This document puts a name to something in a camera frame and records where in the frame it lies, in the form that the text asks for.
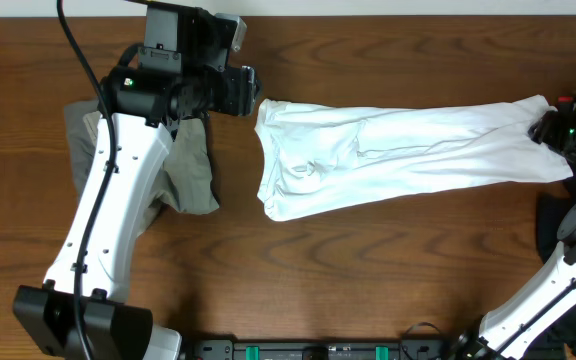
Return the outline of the white t-shirt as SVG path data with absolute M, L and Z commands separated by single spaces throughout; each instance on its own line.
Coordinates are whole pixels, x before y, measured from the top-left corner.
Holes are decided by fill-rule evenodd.
M 528 137 L 550 106 L 515 102 L 405 109 L 265 100 L 255 132 L 265 214 L 290 221 L 391 198 L 571 177 L 566 160 Z

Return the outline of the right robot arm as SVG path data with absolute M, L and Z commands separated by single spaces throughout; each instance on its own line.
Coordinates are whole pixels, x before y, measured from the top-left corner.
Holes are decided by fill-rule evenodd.
M 543 220 L 555 246 L 543 267 L 515 295 L 484 315 L 446 350 L 446 359 L 521 359 L 531 345 L 576 307 L 576 94 L 561 97 L 528 131 L 530 139 L 573 168 L 573 202 L 559 221 Z

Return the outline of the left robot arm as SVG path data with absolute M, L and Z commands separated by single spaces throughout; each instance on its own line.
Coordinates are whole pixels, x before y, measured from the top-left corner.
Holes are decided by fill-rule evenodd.
M 231 67 L 247 30 L 236 15 L 147 3 L 142 42 L 93 78 L 101 117 L 92 166 L 64 244 L 13 313 L 38 348 L 64 359 L 179 359 L 181 335 L 127 304 L 138 221 L 181 121 L 247 116 L 261 83 Z

